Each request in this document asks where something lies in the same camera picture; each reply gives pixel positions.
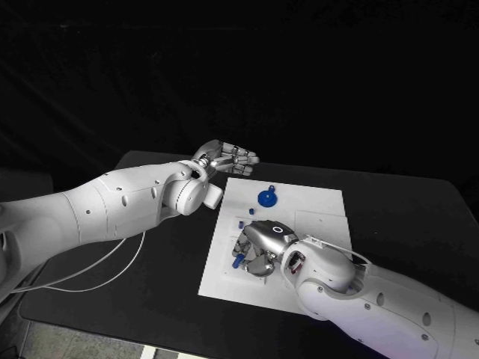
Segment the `black background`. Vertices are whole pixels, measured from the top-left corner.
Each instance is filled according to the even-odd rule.
[[[449,180],[479,221],[479,1],[0,0],[0,166],[129,150]]]

